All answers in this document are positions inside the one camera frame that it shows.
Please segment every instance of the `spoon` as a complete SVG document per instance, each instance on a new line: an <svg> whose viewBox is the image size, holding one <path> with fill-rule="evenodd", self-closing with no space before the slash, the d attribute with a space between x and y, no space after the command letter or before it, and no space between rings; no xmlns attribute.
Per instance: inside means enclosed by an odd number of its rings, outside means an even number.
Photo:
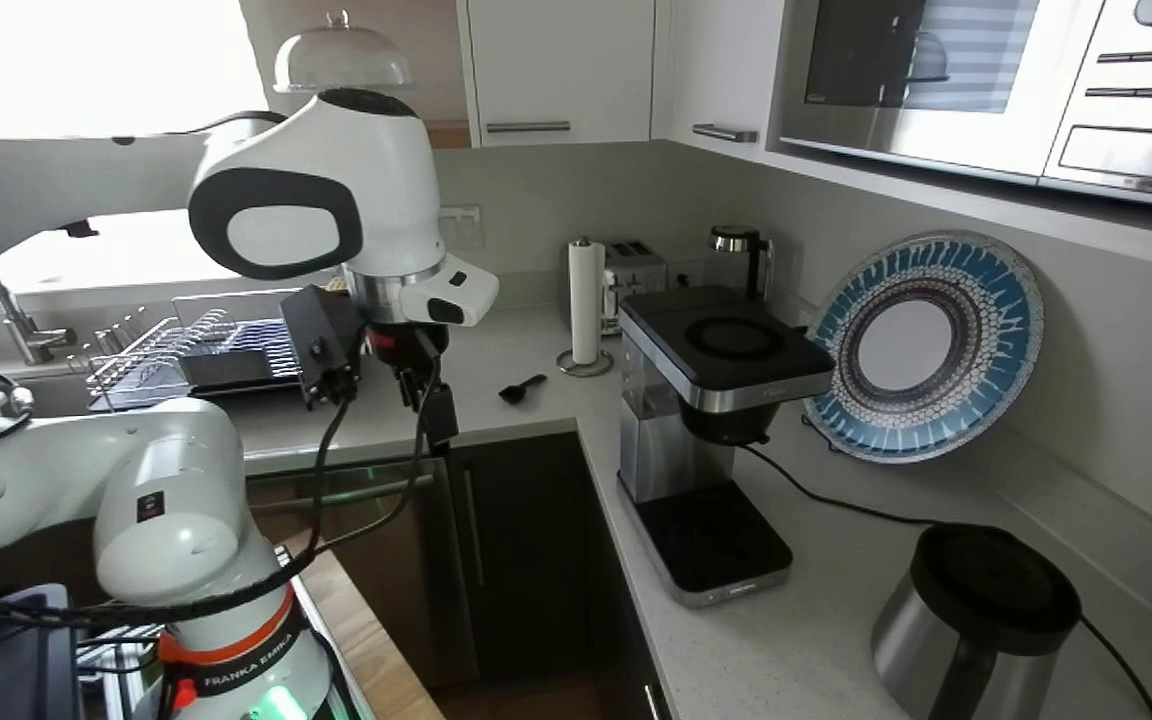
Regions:
<svg viewBox="0 0 1152 720"><path fill-rule="evenodd" d="M503 383L499 401L503 401L503 403L519 403L530 383L545 383L545 376L529 376L529 378L519 378L519 383Z"/></svg>

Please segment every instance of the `upper cabinet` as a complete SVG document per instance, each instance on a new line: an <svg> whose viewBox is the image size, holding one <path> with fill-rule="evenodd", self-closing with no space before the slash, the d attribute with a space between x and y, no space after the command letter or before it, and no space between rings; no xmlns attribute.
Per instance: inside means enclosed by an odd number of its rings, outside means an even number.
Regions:
<svg viewBox="0 0 1152 720"><path fill-rule="evenodd" d="M461 34L477 148L652 134L652 0L461 0Z"/></svg>
<svg viewBox="0 0 1152 720"><path fill-rule="evenodd" d="M253 57L262 77L266 100L275 111L296 111L304 95L281 95L275 82L275 52L289 34L309 29L322 29L331 10L347 10L352 29L371 29L389 34L412 68L407 89L385 89L389 95L412 105L412 111L429 125L435 148L462 148L462 68L461 68L461 29L454 0L331 0L331 4L289 4L289 0L241 0Z"/></svg>
<svg viewBox="0 0 1152 720"><path fill-rule="evenodd" d="M652 134L760 154L784 0L656 0Z"/></svg>

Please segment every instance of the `microwave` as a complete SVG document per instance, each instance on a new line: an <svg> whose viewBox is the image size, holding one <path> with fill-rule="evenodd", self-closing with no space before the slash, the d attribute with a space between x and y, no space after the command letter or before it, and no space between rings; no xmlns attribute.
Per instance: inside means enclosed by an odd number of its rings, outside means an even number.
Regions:
<svg viewBox="0 0 1152 720"><path fill-rule="evenodd" d="M1152 0L786 0L771 126L1152 204Z"/></svg>

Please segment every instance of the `plate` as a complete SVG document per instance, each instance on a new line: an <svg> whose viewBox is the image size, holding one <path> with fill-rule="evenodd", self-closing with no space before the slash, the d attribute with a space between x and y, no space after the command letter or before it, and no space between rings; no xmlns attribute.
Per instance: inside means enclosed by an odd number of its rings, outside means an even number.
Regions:
<svg viewBox="0 0 1152 720"><path fill-rule="evenodd" d="M846 272L807 336L835 359L830 388L807 401L825 439L920 465L1012 409L1045 345L1045 301L1007 242L922 233Z"/></svg>

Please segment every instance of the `microwave door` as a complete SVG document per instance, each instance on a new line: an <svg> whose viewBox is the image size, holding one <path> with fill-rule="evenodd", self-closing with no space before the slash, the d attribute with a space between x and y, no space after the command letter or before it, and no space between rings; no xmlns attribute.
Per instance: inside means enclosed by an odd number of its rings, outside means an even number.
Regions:
<svg viewBox="0 0 1152 720"><path fill-rule="evenodd" d="M1034 178L1097 15L1100 0L796 4L784 141Z"/></svg>

